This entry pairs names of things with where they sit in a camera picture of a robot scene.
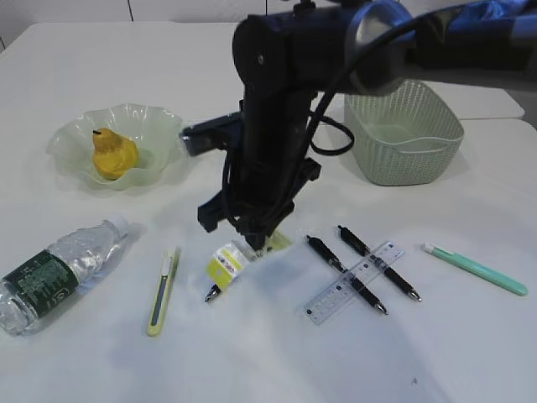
glass bowl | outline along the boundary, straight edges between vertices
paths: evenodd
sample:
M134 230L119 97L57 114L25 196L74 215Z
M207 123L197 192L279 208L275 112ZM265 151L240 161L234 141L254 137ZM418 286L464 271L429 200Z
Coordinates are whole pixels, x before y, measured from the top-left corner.
M109 128L134 141L139 162L114 181L103 178L93 165L93 130ZM188 169L188 156L179 140L182 119L162 107L124 103L108 109L83 113L60 128L47 145L56 169L76 175L90 187L116 190L155 183L166 165Z

clear plastic ruler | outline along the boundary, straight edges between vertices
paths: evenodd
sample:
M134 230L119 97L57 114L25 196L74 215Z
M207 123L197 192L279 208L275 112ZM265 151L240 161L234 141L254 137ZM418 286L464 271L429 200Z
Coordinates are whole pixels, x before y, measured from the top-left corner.
M383 243L305 304L304 313L315 325L322 324L353 296L358 296L358 291L351 285L354 278L364 286L368 285L403 254L404 251L394 243Z

white table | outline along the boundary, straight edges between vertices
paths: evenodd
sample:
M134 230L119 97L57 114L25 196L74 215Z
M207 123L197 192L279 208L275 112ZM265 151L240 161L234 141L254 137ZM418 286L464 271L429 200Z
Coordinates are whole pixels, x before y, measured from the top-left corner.
M390 238L408 251L396 269L424 298L414 303L375 280L388 317L355 301L322 327L300 307L334 274L304 244L256 264L212 306L202 302L209 256L237 237L226 224L206 234L196 221L197 206L218 190L220 153L199 158L186 181L167 170L158 184L124 192L92 191L56 174L44 147L85 110L140 102L194 122L234 109L242 87L232 28L43 24L0 55L0 275L112 212L141 234L120 265L51 314L44 331L0 333L2 401L534 401L537 133L527 123L464 122L461 153L426 186L374 186L349 155L315 157L321 178L299 194L282 230L294 240L322 235L348 264L357 259L336 240L335 225L370 244ZM214 91L201 96L202 87ZM500 92L486 98L495 103L493 93ZM330 143L325 131L321 144ZM423 241L512 275L530 293L514 296L444 264L416 249ZM162 252L174 243L184 254L164 331L148 338Z

green marker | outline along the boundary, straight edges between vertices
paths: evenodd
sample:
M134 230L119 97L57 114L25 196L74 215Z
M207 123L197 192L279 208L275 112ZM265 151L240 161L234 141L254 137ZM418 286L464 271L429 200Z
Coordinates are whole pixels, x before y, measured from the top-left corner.
M497 271L489 269L478 262L474 262L461 254L456 254L448 249L441 248L440 246L436 246L432 243L424 243L422 245L422 249L439 259L445 260L447 263L451 263L456 267L469 271L473 275L477 275L484 280L490 281L498 287L511 291L517 296L525 296L528 294L528 289L524 284L521 284L518 281L507 277L506 275L498 273Z

plastic basket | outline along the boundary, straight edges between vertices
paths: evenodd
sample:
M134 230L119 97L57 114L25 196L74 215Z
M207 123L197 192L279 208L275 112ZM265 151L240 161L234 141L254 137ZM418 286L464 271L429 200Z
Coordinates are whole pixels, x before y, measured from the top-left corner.
M464 137L455 114L420 81L405 81L386 97L346 96L345 122L363 174L382 186L434 181Z

